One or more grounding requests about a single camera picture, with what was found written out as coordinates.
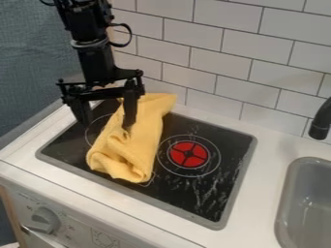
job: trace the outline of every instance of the black cooktop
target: black cooktop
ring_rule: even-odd
[[[134,184],[92,171],[86,152],[118,105],[104,101],[84,129],[74,124],[37,157],[123,194],[219,230],[226,221],[255,148],[252,136],[170,113],[164,118],[150,181]]]

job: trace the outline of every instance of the white countertop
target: white countertop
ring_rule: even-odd
[[[37,160],[35,152],[73,123],[67,107],[0,151],[1,160],[15,165],[0,166],[0,184],[5,178],[140,238],[152,238],[160,247],[280,248],[274,223],[287,167],[301,157],[331,160],[331,146],[184,106],[173,111],[257,138],[256,151],[221,231],[206,229]]]

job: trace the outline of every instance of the subway tile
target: subway tile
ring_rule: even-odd
[[[331,75],[325,75],[318,96],[325,98],[331,97]]]
[[[189,64],[190,48],[143,37],[138,37],[138,54],[181,66]]]
[[[322,78],[322,73],[254,61],[250,81],[315,95]]]
[[[164,64],[164,81],[214,93],[216,76],[179,66]]]
[[[331,17],[265,9],[260,33],[331,45]]]
[[[232,2],[301,11],[304,6],[305,0],[233,0]]]
[[[222,51],[285,64],[292,45],[289,40],[226,30]]]
[[[309,136],[309,134],[308,134],[308,132],[309,132],[309,130],[311,128],[311,125],[312,125],[312,121],[313,121],[313,119],[309,119],[308,120],[308,123],[307,123],[307,126],[306,126],[305,133],[304,133],[303,137],[306,138],[306,139],[309,139],[309,140],[315,140],[316,141],[316,139],[311,138]],[[329,132],[329,134],[327,135],[326,139],[319,140],[319,141],[320,142],[323,142],[323,143],[331,144],[331,132]]]
[[[114,0],[108,2],[112,2],[112,6],[116,9],[127,10],[127,11],[135,10],[135,0]]]
[[[227,98],[189,89],[187,106],[238,119],[242,103]]]
[[[331,47],[296,42],[289,65],[331,73]]]
[[[307,118],[270,108],[244,104],[241,120],[283,133],[301,136]]]
[[[165,40],[193,47],[220,50],[223,29],[184,21],[165,20]]]
[[[149,78],[161,79],[162,63],[126,53],[115,53],[116,65],[123,69],[141,69]]]
[[[247,79],[251,59],[192,48],[191,67],[219,75]]]
[[[137,0],[137,10],[154,16],[192,20],[194,0]]]
[[[134,34],[147,36],[151,38],[162,38],[162,19],[160,17],[114,10],[117,23],[127,23]]]
[[[331,16],[330,0],[307,0],[305,12]]]
[[[307,117],[314,117],[325,99],[283,90],[277,109]]]
[[[216,94],[243,102],[274,108],[279,89],[229,77],[218,77]]]
[[[146,77],[144,77],[142,81],[145,85],[146,92],[175,94],[177,95],[177,104],[185,105],[186,88]]]
[[[129,40],[129,34],[122,32],[113,32],[112,41],[119,44],[125,44]],[[136,35],[133,35],[131,42],[125,47],[115,47],[115,50],[136,54]]]
[[[195,22],[257,32],[262,8],[221,1],[196,0]]]

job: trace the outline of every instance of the control knob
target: control knob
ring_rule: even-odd
[[[32,215],[33,226],[28,226],[31,231],[45,234],[56,233],[60,227],[61,222],[57,215],[46,207],[39,207],[37,211]]]

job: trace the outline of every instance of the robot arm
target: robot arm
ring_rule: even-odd
[[[56,7],[67,31],[72,34],[72,47],[77,51],[80,66],[85,78],[83,82],[66,82],[60,79],[57,85],[62,92],[62,99],[73,111],[75,118],[84,126],[92,121],[89,101],[107,98],[124,99],[123,128],[129,129],[135,124],[137,100],[143,95],[144,87],[141,70],[125,70],[116,67],[111,46],[125,47],[132,39],[132,30],[125,23],[112,23],[114,15],[111,5],[106,0],[52,0],[48,6]],[[130,34],[125,44],[116,44],[109,40],[106,29],[123,26]],[[125,79],[123,87],[102,88],[109,83]]]

